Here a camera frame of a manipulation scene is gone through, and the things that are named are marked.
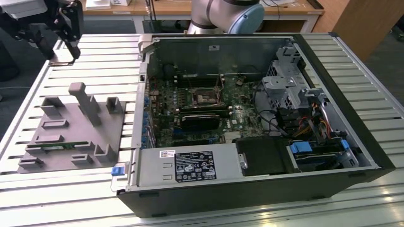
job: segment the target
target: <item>floor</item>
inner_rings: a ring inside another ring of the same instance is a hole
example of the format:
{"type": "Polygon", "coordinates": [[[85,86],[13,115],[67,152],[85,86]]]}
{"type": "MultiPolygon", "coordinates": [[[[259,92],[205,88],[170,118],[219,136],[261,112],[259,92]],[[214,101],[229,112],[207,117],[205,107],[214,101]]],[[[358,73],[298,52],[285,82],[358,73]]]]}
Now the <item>floor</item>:
{"type": "MultiPolygon", "coordinates": [[[[50,31],[43,31],[43,37],[50,45],[55,42],[55,35],[50,31]]],[[[86,21],[83,34],[122,34],[134,33],[134,28],[129,21],[86,21]]],[[[0,82],[0,139],[7,129],[13,116],[19,108],[29,87],[39,72],[45,59],[37,49],[31,48],[23,41],[13,40],[2,30],[0,30],[0,41],[6,46],[15,64],[19,67],[19,75],[6,82],[0,82]]],[[[398,42],[387,34],[366,61],[366,66],[404,104],[404,42],[398,42]]]]}

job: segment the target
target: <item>warning label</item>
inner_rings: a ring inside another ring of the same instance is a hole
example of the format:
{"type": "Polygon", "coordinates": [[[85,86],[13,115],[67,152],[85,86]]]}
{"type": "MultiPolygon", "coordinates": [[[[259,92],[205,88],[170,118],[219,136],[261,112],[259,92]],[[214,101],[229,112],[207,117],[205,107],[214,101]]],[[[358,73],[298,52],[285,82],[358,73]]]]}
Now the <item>warning label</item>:
{"type": "Polygon", "coordinates": [[[174,157],[178,183],[215,179],[211,151],[177,153],[174,157]]]}

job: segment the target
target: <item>blue release tab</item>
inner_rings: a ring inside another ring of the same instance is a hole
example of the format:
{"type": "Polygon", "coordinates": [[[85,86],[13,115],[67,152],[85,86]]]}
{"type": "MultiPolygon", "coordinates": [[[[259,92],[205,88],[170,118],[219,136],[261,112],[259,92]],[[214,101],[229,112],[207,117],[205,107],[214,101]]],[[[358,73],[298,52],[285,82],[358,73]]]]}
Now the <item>blue release tab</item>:
{"type": "Polygon", "coordinates": [[[295,142],[290,145],[291,153],[311,152],[309,142],[295,142]]]}
{"type": "Polygon", "coordinates": [[[341,140],[341,144],[342,144],[343,150],[347,150],[349,144],[347,144],[346,140],[341,140]]]}
{"type": "Polygon", "coordinates": [[[123,176],[125,175],[125,167],[123,166],[111,167],[110,175],[111,176],[123,176]]]}

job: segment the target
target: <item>aluminum slotted table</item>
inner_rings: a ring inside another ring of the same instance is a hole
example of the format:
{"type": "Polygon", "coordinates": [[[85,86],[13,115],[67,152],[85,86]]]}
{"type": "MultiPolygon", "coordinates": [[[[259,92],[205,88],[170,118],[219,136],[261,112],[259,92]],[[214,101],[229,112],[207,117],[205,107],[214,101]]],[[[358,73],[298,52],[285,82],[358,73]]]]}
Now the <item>aluminum slotted table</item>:
{"type": "MultiPolygon", "coordinates": [[[[122,177],[110,184],[110,168],[17,174],[17,163],[42,115],[38,105],[46,96],[59,96],[63,103],[75,102],[67,95],[71,82],[83,82],[85,92],[93,94],[97,101],[117,96],[127,102],[118,162],[130,158],[139,66],[138,35],[83,35],[78,44],[82,55],[74,65],[50,67],[45,63],[0,143],[0,225],[398,225],[404,221],[404,109],[339,38],[327,34],[306,34],[303,38],[397,170],[370,183],[354,185],[327,199],[147,219],[137,218],[114,197],[111,190],[126,182],[122,177]]],[[[54,48],[63,48],[63,45],[57,42],[54,48]]]]}

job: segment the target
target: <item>wooden desk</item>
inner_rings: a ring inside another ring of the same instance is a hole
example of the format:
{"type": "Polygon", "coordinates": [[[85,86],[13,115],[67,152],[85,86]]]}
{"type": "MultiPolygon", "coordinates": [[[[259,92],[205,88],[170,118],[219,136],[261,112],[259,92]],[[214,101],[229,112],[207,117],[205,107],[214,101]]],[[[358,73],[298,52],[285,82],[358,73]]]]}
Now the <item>wooden desk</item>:
{"type": "MultiPolygon", "coordinates": [[[[263,7],[263,20],[297,20],[303,21],[301,32],[311,31],[318,16],[323,14],[322,9],[314,9],[306,0],[297,0],[286,4],[287,8],[263,7]]],[[[158,0],[154,1],[157,20],[190,20],[190,0],[158,0]]],[[[135,33],[143,33],[142,21],[147,20],[143,0],[131,0],[129,6],[111,6],[110,9],[85,10],[85,20],[131,20],[135,33]]]]}

